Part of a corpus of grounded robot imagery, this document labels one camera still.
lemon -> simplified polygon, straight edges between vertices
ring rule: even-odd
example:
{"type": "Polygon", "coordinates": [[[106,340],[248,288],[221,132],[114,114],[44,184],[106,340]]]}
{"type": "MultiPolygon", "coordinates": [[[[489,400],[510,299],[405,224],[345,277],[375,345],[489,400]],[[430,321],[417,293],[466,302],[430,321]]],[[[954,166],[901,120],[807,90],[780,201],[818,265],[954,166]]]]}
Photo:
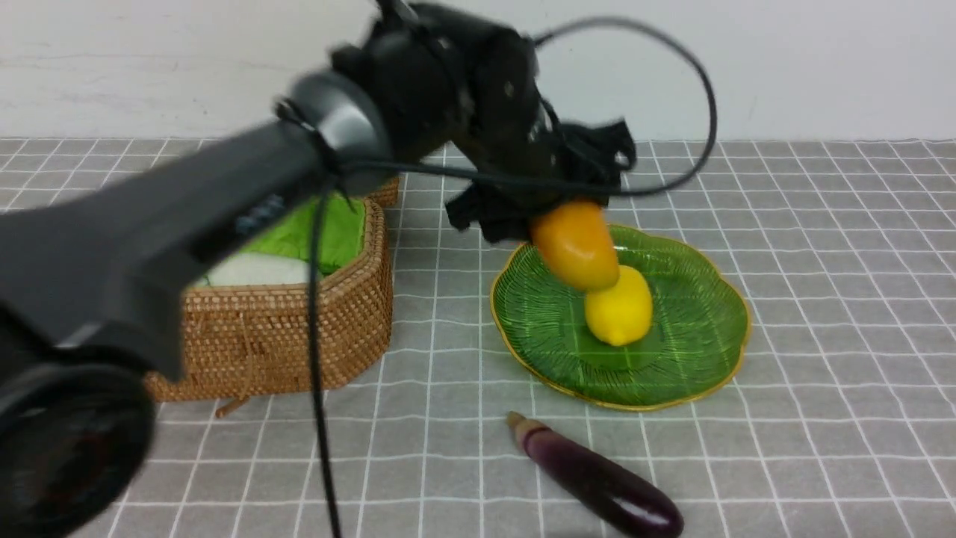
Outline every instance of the lemon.
{"type": "Polygon", "coordinates": [[[654,302],[647,280],[635,268],[620,267],[618,283],[584,296],[584,318],[595,338],[620,347],[633,344],[651,329],[654,302]]]}

wicker basket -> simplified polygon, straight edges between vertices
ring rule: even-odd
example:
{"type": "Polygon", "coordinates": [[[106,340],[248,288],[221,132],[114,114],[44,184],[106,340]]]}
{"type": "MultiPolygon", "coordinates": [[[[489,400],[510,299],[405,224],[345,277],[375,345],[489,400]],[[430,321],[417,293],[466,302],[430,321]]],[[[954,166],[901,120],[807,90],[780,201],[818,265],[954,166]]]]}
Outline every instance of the wicker basket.
{"type": "Polygon", "coordinates": [[[390,208],[399,203],[399,178],[392,178],[380,189],[369,194],[368,198],[384,208],[390,208]]]}
{"type": "MultiPolygon", "coordinates": [[[[392,275],[385,219],[371,199],[358,257],[320,283],[322,388],[348,384],[388,349],[392,275]]],[[[224,416],[251,396],[305,392],[308,364],[306,286],[197,287],[184,294],[183,380],[145,379],[157,401],[232,398],[224,416]]]]}

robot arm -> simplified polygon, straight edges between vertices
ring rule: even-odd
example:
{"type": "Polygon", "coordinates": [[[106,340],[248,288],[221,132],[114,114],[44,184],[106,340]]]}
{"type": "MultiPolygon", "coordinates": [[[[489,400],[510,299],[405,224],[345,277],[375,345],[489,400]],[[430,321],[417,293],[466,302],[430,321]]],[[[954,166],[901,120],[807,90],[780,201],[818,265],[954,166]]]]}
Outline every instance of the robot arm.
{"type": "MultiPolygon", "coordinates": [[[[636,160],[626,126],[562,123],[538,93],[532,39],[392,6],[361,46],[300,78],[277,120],[0,216],[0,535],[69,535],[121,495],[153,435],[142,376],[183,373],[184,289],[317,194],[368,194],[449,142],[479,172],[619,189],[636,160]]],[[[446,208],[496,242],[527,238],[528,218],[563,196],[476,183],[446,208]]]]}

eggplant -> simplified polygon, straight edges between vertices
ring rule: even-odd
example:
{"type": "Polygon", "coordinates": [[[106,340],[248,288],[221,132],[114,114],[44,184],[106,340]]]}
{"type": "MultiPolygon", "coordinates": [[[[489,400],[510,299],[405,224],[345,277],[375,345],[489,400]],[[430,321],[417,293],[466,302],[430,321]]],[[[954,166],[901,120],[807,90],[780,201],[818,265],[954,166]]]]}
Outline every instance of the eggplant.
{"type": "Polygon", "coordinates": [[[510,412],[518,446],[558,485],[632,538],[677,538],[684,516],[673,501],[641,477],[555,432],[510,412]]]}

plate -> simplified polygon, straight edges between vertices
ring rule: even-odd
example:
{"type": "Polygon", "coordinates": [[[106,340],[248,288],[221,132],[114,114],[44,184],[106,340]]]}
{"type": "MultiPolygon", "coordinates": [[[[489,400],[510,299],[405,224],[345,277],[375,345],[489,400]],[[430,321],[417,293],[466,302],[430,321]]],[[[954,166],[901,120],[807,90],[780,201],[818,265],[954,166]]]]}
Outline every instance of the plate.
{"type": "Polygon", "coordinates": [[[584,295],[523,244],[490,292],[491,315],[511,355],[551,388],[623,411],[654,411],[716,392],[743,365],[747,303],[693,247],[609,228],[619,263],[640,271],[650,286],[650,332],[626,347],[602,343],[585,324],[584,295]]]}

